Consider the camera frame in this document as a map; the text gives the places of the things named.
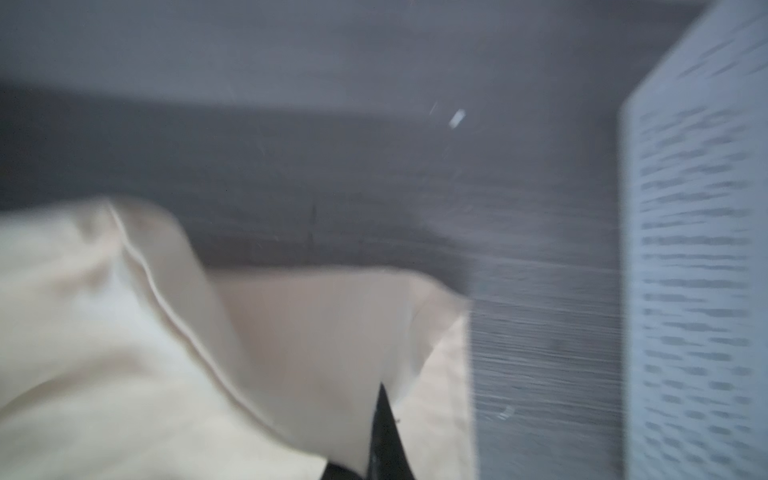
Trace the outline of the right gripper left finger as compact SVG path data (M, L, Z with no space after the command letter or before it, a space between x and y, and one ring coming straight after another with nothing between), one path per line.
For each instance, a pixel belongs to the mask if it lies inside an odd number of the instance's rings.
M364 478L347 467L328 462L321 480L364 480Z

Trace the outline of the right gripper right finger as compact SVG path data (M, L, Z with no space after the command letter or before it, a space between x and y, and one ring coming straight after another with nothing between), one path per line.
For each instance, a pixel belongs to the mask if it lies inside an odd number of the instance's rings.
M387 391L380 385L372 423L368 480L414 480Z

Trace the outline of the beige shorts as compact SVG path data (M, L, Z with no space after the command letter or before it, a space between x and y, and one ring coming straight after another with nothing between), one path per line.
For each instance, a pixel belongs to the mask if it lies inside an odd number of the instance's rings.
M392 268L204 268L167 211L1 217L5 479L367 479L383 384L415 479L478 475L471 303Z

